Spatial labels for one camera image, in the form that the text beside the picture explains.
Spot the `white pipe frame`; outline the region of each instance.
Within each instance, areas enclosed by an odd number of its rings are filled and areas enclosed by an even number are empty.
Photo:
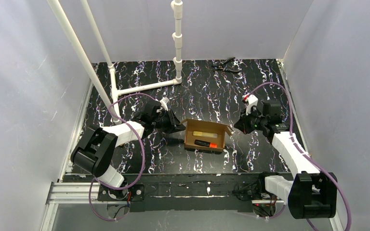
[[[182,33],[181,33],[181,19],[182,19],[182,0],[173,0],[171,2],[171,8],[174,11],[174,18],[175,18],[175,32],[172,34],[172,38],[175,41],[175,49],[176,49],[176,56],[174,57],[173,61],[175,64],[175,70],[176,70],[176,76],[173,80],[168,80],[164,82],[158,82],[153,84],[148,84],[144,86],[124,89],[124,90],[118,90],[117,84],[116,84],[116,69],[114,67],[114,64],[111,62],[110,56],[108,55],[106,46],[103,42],[103,39],[101,38],[100,31],[98,30],[97,24],[95,22],[94,16],[92,14],[92,11],[90,10],[89,4],[87,0],[80,0],[81,4],[83,6],[84,12],[87,15],[87,18],[90,22],[90,26],[92,27],[93,33],[97,39],[97,42],[100,46],[100,49],[106,59],[108,70],[110,72],[110,78],[111,78],[111,97],[113,102],[116,102],[121,95],[134,93],[138,91],[143,90],[149,90],[154,88],[160,88],[165,87],[169,85],[176,85],[180,84],[182,82],[182,58],[181,58],[181,49],[182,49]],[[94,72],[93,67],[90,63],[89,58],[87,57],[87,54],[84,52],[84,49],[76,35],[76,33],[73,30],[73,27],[71,26],[66,13],[64,12],[62,6],[59,3],[59,0],[47,0],[50,7],[52,8],[53,13],[56,15],[57,20],[59,21],[60,25],[62,26],[64,32],[66,33],[68,39],[73,45],[74,50],[76,51],[76,54],[78,55],[81,63],[83,64],[87,74],[89,74],[90,79],[92,80],[94,86],[96,87],[97,91],[99,92],[99,95],[107,108],[111,105],[111,101],[108,98],[106,91],[104,90],[103,86],[100,83],[100,80],[98,79],[97,74]],[[113,108],[111,108],[113,113],[116,113],[118,117],[120,116],[119,112],[119,105],[118,103],[114,105]],[[117,124],[120,124],[121,121],[114,118],[114,122]]]

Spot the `floor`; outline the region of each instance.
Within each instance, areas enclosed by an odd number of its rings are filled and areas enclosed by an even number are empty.
[[[263,82],[283,84],[276,60],[235,60],[233,69],[241,69],[239,74],[215,72],[211,65],[217,60],[184,61],[183,82],[181,85],[143,91],[157,99],[166,96],[168,106],[179,120],[194,118],[219,122],[233,126],[245,108],[242,95]],[[141,86],[157,81],[170,80],[175,75],[172,61],[119,62],[115,63],[119,89]],[[110,93],[110,79],[106,63],[100,63],[97,74]],[[282,104],[284,120],[288,119],[288,102],[283,91],[275,86],[266,86],[255,94],[259,99],[277,99]],[[120,113],[129,120],[133,112],[141,110],[148,99],[133,97],[120,104]],[[93,88],[87,107],[82,133],[88,125],[111,126],[108,113],[98,92]],[[289,171],[279,153],[260,132],[244,135],[235,129],[225,141],[221,154],[189,151],[184,149],[184,132],[162,134],[155,131],[144,139],[146,145],[146,167],[149,174],[192,174],[192,173],[235,173],[235,172],[285,172]],[[116,148],[112,165],[121,173],[138,173],[141,166],[141,153],[137,141]],[[74,166],[72,173],[84,174],[84,170]]]

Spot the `cardboard box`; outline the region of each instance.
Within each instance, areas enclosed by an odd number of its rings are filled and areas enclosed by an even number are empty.
[[[230,126],[225,124],[219,124],[215,122],[208,122],[196,119],[185,119],[181,124],[186,122],[185,129],[185,148],[208,150],[215,152],[223,152],[225,148],[225,135],[226,133],[231,136],[232,129]],[[210,132],[218,134],[217,138],[199,137],[194,136],[194,131]],[[202,140],[207,142],[216,143],[216,148],[204,147],[195,144],[195,140]]]

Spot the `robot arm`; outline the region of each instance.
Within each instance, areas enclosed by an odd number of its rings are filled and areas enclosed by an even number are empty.
[[[165,133],[185,130],[185,126],[180,124],[172,110],[167,107],[168,102],[166,97],[161,101],[151,100],[142,112],[135,113],[133,118],[124,124],[103,128],[89,126],[73,150],[71,162],[108,185],[116,188],[122,186],[124,177],[110,163],[116,147],[138,140],[127,124],[130,124],[141,138],[147,137],[155,128]]]
[[[277,173],[262,173],[256,191],[274,194],[287,202],[296,219],[334,217],[337,188],[304,157],[308,153],[297,143],[296,135],[290,135],[288,126],[282,123],[280,103],[261,101],[258,104],[258,99],[252,95],[245,97],[244,102],[247,108],[240,113],[234,127],[244,134],[261,130],[281,154],[294,178],[289,181]]]

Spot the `black pliers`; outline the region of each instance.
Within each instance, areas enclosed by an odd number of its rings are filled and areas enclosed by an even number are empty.
[[[235,58],[234,57],[230,57],[228,59],[226,59],[225,61],[220,61],[218,64],[216,65],[212,65],[213,67],[213,71],[223,71],[223,72],[231,72],[231,73],[239,73],[240,72],[240,69],[239,70],[231,70],[229,68],[226,68],[226,64],[228,64],[230,61],[233,61]]]

